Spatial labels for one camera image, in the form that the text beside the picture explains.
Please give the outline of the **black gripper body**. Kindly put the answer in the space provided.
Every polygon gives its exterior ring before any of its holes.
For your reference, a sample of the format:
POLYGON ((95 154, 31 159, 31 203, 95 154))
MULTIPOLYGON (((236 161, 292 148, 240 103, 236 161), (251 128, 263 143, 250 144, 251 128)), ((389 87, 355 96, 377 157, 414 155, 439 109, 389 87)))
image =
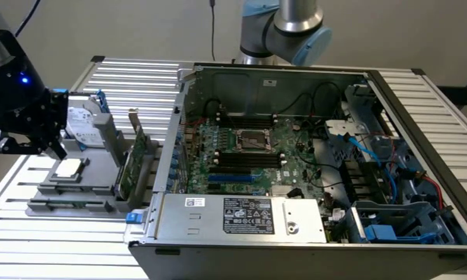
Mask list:
POLYGON ((68 92, 51 91, 27 56, 0 66, 0 130, 44 152, 44 141, 61 138, 67 126, 68 92))

